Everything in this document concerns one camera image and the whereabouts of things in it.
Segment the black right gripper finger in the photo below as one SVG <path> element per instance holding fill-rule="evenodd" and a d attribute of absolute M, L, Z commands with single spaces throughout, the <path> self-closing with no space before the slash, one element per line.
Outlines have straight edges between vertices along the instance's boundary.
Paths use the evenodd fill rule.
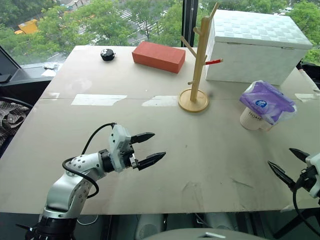
<path fill-rule="evenodd" d="M 302 162 L 306 163 L 307 157 L 310 155 L 309 153 L 306 153 L 300 149 L 297 148 L 289 148 L 289 150 Z"/>
<path fill-rule="evenodd" d="M 268 161 L 267 162 L 269 167 L 271 168 L 271 170 L 273 171 L 273 173 L 282 181 L 284 182 L 288 187 L 289 189 L 292 191 L 292 192 L 295 192 L 296 191 L 296 182 L 291 179 L 287 174 L 286 172 L 281 168 L 279 167 L 277 164 L 271 162 L 271 161 Z"/>

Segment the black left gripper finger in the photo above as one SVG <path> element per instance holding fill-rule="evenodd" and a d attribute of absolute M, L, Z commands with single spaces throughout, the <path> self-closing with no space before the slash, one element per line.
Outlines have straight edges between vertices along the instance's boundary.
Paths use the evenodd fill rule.
<path fill-rule="evenodd" d="M 153 133 L 153 132 L 139 133 L 139 134 L 131 136 L 130 143 L 131 144 L 142 143 L 142 142 L 149 140 L 154 135 L 155 135 L 155 133 Z"/>
<path fill-rule="evenodd" d="M 157 153 L 151 154 L 151 155 L 147 156 L 146 159 L 139 161 L 137 163 L 137 169 L 139 171 L 146 169 L 146 168 L 156 164 L 165 155 L 166 155 L 166 152 L 157 152 Z"/>

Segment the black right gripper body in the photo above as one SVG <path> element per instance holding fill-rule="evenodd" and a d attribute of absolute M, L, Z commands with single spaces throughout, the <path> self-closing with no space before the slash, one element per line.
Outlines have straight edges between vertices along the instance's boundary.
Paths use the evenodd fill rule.
<path fill-rule="evenodd" d="M 316 183 L 316 175 L 318 174 L 315 166 L 309 166 L 301 170 L 300 176 L 295 183 L 295 189 L 303 188 L 307 192 L 310 192 L 312 187 Z"/>

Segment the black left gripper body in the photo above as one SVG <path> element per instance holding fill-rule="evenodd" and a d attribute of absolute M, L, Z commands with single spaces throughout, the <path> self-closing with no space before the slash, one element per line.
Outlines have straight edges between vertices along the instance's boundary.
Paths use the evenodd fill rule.
<path fill-rule="evenodd" d="M 134 155 L 134 149 L 133 149 L 133 144 L 138 142 L 138 136 L 134 135 L 130 138 L 129 141 L 126 141 L 124 143 L 124 146 L 122 147 L 121 150 L 121 155 L 124 163 L 125 168 L 132 167 L 133 169 L 138 167 L 138 160 L 136 159 Z"/>

